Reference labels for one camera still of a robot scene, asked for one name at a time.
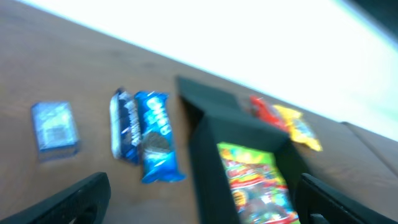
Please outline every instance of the small blue box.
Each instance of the small blue box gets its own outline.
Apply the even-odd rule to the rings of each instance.
[[[39,160],[75,155],[79,137],[69,102],[40,102],[31,108]]]

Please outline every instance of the open black box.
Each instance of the open black box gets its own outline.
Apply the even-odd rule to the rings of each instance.
[[[294,198],[301,174],[310,171],[287,133],[243,112],[230,93],[182,77],[178,86],[193,129],[189,149],[202,223],[240,223],[220,142],[273,152]]]

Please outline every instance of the wooden table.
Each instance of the wooden table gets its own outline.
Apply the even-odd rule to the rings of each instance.
[[[176,74],[239,96],[255,93],[21,3],[0,1],[0,219],[104,171],[112,188],[104,223],[198,223],[187,151],[189,127],[175,89]],[[109,100],[121,85],[131,92],[170,93],[168,110],[186,180],[143,185],[140,167],[113,159]],[[41,164],[30,107],[46,100],[71,103],[81,152]],[[393,206],[398,178],[360,142],[352,143],[350,132],[338,123],[311,113],[306,119],[325,148],[320,153],[299,149],[316,176],[398,220]]]

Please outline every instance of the white backdrop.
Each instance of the white backdrop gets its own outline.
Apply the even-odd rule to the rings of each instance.
[[[344,1],[24,0],[398,140],[398,52]]]

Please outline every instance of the yellow wrapper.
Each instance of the yellow wrapper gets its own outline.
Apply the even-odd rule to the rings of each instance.
[[[280,113],[289,129],[292,141],[307,145],[315,151],[322,151],[319,140],[311,130],[310,126],[302,119],[302,113],[281,105],[274,105],[274,108]]]

